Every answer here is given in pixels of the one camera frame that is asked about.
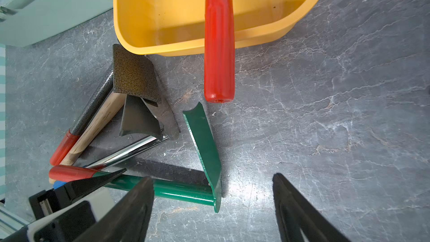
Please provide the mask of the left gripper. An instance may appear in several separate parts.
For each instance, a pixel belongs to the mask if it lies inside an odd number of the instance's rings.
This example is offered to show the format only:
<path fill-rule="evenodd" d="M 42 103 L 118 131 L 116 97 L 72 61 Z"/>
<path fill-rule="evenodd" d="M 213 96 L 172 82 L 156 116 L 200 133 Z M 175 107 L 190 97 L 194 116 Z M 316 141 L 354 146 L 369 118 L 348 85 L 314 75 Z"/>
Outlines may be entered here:
<path fill-rule="evenodd" d="M 97 189 L 120 177 L 126 169 L 95 176 L 97 172 L 86 168 L 55 168 L 55 178 L 66 182 L 55 189 L 58 203 L 72 205 L 25 225 L 2 241 L 74 242 L 114 207 L 109 191 Z"/>

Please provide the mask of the chrome tool blue handle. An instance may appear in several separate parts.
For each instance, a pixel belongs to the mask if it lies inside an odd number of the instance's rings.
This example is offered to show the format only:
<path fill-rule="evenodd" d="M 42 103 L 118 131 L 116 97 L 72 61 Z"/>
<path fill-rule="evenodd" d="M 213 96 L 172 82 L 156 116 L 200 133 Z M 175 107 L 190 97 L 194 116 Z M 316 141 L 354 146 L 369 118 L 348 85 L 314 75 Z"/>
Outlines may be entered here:
<path fill-rule="evenodd" d="M 74 180 L 92 178 L 97 172 L 128 160 L 167 140 L 168 138 L 166 136 L 163 137 L 162 140 L 158 140 L 154 137 L 147 137 L 84 167 L 67 165 L 54 166 L 49 170 L 49 181 L 51 184 L 54 184 L 57 181 L 66 183 Z"/>

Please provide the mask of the yellow plastic storage box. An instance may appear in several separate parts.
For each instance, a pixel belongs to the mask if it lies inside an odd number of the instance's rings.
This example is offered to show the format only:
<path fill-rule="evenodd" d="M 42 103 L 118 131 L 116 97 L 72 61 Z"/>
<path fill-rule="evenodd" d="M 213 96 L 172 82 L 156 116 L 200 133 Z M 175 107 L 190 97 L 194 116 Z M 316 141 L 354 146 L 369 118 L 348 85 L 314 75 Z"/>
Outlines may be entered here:
<path fill-rule="evenodd" d="M 113 0 L 121 45 L 165 57 L 204 51 L 205 0 Z M 235 46 L 244 48 L 286 35 L 318 0 L 233 0 Z"/>

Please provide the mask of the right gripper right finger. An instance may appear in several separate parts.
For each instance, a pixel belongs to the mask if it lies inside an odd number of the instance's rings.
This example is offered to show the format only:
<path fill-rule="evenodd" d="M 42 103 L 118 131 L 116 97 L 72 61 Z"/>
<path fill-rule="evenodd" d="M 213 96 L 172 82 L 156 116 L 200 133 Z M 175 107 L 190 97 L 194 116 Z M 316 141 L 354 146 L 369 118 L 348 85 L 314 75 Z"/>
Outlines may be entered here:
<path fill-rule="evenodd" d="M 273 176 L 273 197 L 281 241 L 349 241 L 281 173 Z"/>

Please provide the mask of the green hoe red handle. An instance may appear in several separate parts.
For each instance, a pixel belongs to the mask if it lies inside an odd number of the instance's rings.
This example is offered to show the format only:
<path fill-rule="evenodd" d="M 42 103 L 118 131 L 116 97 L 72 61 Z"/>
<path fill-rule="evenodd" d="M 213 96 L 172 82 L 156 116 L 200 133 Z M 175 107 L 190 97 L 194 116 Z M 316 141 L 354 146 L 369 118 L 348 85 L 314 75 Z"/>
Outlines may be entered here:
<path fill-rule="evenodd" d="M 203 105 L 198 103 L 194 109 L 183 111 L 183 115 L 207 178 L 208 186 L 153 179 L 155 196 L 212 206 L 215 213 L 219 213 L 222 199 L 222 166 Z M 69 183 L 83 179 L 106 177 L 109 174 L 101 170 L 100 168 L 89 169 L 59 165 L 51 168 L 49 178 Z M 112 182 L 107 183 L 106 187 L 129 191 L 141 179 L 141 177 L 122 174 L 113 179 Z"/>

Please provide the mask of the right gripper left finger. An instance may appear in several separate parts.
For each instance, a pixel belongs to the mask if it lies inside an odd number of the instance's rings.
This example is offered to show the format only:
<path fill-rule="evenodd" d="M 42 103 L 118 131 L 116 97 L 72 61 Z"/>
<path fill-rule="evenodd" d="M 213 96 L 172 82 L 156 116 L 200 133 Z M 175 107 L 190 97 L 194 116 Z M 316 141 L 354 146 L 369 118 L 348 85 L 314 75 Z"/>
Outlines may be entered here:
<path fill-rule="evenodd" d="M 144 177 L 77 242 L 144 242 L 154 202 L 153 180 Z"/>

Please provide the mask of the black hoe red handle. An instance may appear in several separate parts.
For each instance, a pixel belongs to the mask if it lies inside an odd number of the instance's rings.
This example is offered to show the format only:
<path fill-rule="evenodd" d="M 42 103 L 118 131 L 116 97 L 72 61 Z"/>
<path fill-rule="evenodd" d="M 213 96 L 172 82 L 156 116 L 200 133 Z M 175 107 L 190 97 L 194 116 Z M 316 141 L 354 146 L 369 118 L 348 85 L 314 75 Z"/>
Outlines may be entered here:
<path fill-rule="evenodd" d="M 235 29 L 232 0 L 206 0 L 204 96 L 210 103 L 235 96 Z"/>

